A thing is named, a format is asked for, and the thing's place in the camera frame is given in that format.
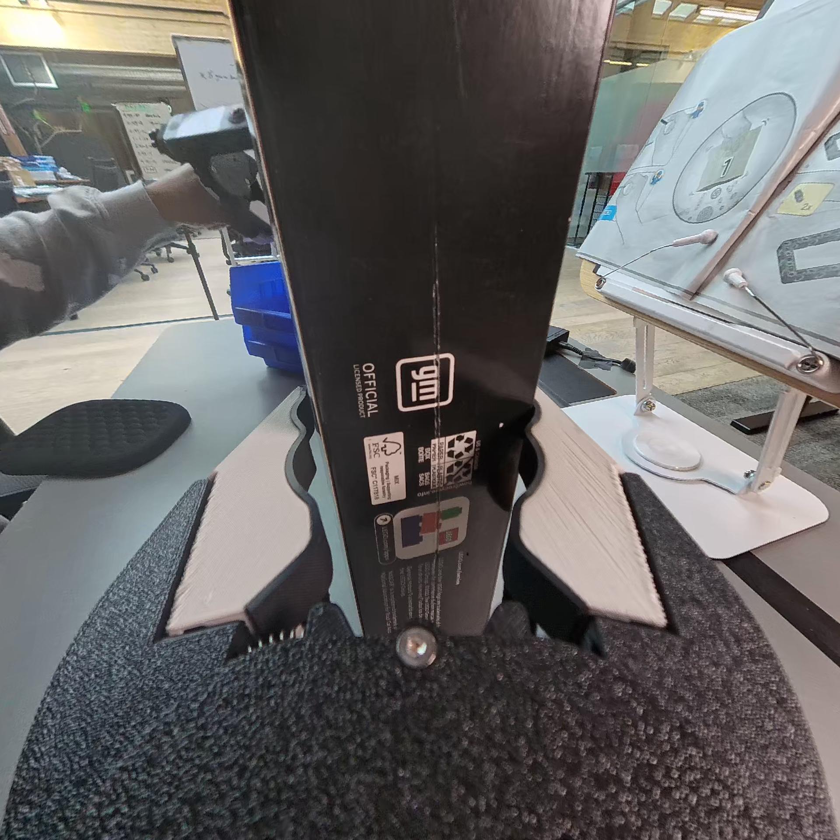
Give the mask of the large whiteboard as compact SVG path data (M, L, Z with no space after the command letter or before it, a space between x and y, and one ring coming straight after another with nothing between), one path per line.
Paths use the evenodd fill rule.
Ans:
M193 111L245 107L245 94L233 43L227 38L172 35Z

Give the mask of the black tripod stand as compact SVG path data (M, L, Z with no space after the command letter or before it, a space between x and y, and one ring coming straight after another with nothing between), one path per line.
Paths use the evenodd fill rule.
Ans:
M188 227L182 226L180 227L180 232L182 233L184 240L185 240L185 250L188 255L191 257L194 268L198 275L198 279L201 283L203 294L206 299L207 305L211 312L212 318L214 321L219 320L219 314L216 308L215 300L213 294L208 286L207 279L205 276L205 272L203 269L203 265L201 263L200 255L196 249L196 245L194 243L193 234Z

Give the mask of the small written whiteboard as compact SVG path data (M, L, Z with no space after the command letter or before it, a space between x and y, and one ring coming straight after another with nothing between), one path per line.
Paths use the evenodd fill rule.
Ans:
M134 172L145 181L155 181L177 167L172 158L158 151L151 135L172 117L171 107L164 102L113 103L128 139L133 156Z

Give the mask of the person's left hand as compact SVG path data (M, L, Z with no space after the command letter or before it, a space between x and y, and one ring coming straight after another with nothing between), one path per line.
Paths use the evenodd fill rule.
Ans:
M221 204L190 164L180 164L144 186L155 210L168 223L209 228L229 227L245 236L263 233L262 223L242 221Z

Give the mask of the stack of blue bins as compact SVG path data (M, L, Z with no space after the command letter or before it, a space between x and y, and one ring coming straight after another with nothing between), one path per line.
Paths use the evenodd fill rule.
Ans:
M234 320L245 347L272 369L303 375L298 331L291 313L286 276L278 260L229 268Z

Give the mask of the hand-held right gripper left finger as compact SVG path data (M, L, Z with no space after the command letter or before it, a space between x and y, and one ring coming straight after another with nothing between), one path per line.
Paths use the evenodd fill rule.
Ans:
M298 387L210 476L167 636L240 624L247 648L300 638L329 598L329 544L311 494L316 430Z

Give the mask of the person's left forearm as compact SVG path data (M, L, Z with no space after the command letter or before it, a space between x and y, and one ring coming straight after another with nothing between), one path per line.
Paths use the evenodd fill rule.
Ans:
M1 220L1 348L33 338L103 298L174 234L141 183L73 186L49 210Z

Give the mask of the white book stand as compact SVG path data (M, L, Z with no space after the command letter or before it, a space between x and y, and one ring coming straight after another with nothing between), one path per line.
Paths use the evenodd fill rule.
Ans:
M566 409L623 469L640 475L667 509L716 560L726 560L813 528L829 518L815 494L782 477L782 464L806 402L785 387L758 457L751 457L654 396L656 324L711 340L716 350L759 352L783 367L807 362L811 351L755 329L732 326L688 309L635 278L629 268L602 268L597 287L634 316L634 393Z

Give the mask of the open instruction booklet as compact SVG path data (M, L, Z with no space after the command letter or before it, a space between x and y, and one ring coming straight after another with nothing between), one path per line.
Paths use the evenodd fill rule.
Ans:
M838 357L839 3L775 2L697 62L579 257Z

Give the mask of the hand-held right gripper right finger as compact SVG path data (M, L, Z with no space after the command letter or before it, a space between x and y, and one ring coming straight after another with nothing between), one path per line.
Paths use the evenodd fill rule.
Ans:
M522 447L529 482L511 516L506 606L528 637L596 657L666 649L660 549L626 475L552 402Z

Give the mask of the black flat pad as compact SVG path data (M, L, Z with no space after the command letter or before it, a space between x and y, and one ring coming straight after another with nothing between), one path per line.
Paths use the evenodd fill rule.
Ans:
M557 354L543 359L539 389L562 408L616 395L612 387Z

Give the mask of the black cardboard box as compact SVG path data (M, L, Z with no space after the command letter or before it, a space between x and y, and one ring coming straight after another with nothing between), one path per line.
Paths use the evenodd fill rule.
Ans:
M491 613L614 2L229 2L362 631Z

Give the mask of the grey desk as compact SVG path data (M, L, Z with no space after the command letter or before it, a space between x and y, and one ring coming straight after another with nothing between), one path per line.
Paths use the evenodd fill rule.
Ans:
M246 356L231 321L163 331L116 391L184 405L187 432L129 474L48 480L2 532L2 817L39 702L81 624L195 480L208 476L287 396L294 379ZM784 475L822 499L829 519L755 556L838 621L838 493L790 465ZM838 809L838 665L729 568L799 697Z

